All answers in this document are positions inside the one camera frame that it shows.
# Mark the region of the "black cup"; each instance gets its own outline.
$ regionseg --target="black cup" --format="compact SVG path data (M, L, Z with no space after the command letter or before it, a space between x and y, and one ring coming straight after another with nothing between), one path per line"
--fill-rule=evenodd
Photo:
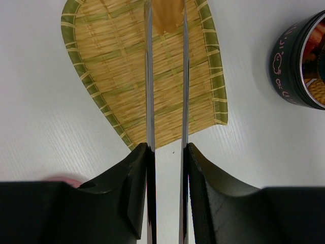
M308 92L302 73L303 53L312 31L325 18L322 11L288 28L275 44L270 58L270 77L278 94L286 101L325 110Z

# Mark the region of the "orange object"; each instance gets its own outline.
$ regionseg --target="orange object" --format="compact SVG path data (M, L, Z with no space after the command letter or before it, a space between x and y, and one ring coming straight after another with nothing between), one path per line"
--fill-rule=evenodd
M183 22L184 0L152 0L152 25L159 35L173 33Z

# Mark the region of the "bamboo basket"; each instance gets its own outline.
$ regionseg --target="bamboo basket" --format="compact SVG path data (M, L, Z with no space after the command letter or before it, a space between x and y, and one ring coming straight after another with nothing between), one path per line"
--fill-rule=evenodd
M68 0L61 30L71 61L89 94L132 150L146 141L144 0ZM205 0L188 0L189 133L226 125L218 39ZM181 137L183 26L159 36L153 29L155 136L159 148Z

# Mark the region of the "white surface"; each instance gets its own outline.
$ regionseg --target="white surface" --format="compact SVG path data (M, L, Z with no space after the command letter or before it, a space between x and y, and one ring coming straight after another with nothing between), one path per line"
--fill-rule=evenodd
M190 140L216 165L254 186L325 185L324 112L282 100L266 68L278 36L325 9L325 2L208 2L221 48L229 125ZM87 180L128 154L67 55L60 31L64 4L0 1L0 180L71 174ZM180 141L159 149L156 161L158 241L176 243ZM145 230L139 243L145 243Z

